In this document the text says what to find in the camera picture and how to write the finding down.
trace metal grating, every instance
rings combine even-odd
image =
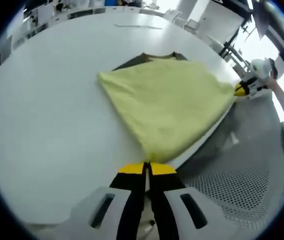
[[[180,172],[183,183],[220,205],[229,220],[263,229],[284,189],[284,153],[279,129],[242,141],[216,155],[194,159]]]

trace human hand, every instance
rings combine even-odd
[[[269,80],[265,83],[265,85],[271,89],[272,91],[276,91],[279,87],[277,81],[273,78],[269,78]]]

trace round table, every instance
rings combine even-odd
[[[153,15],[75,18],[11,54],[0,66],[0,193],[19,219],[60,223],[93,190],[109,186],[119,167],[144,159],[96,74],[143,52],[173,51],[203,62],[220,81],[239,81],[202,41]]]

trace perforated metal floor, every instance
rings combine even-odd
[[[270,114],[273,104],[270,106],[269,98],[258,101],[236,105],[215,136],[178,170],[184,184],[220,205],[226,218],[256,232],[273,218],[284,191],[282,126]],[[255,118],[250,122],[246,114],[238,115],[252,109]],[[234,118],[242,122],[232,122]],[[252,128],[258,118],[264,118],[265,125]],[[247,122],[249,134],[243,129]],[[230,133],[238,143],[220,147],[232,141]]]

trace yellow towel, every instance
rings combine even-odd
[[[98,79],[147,160],[159,163],[190,147],[234,101],[234,88],[199,62],[158,59]]]

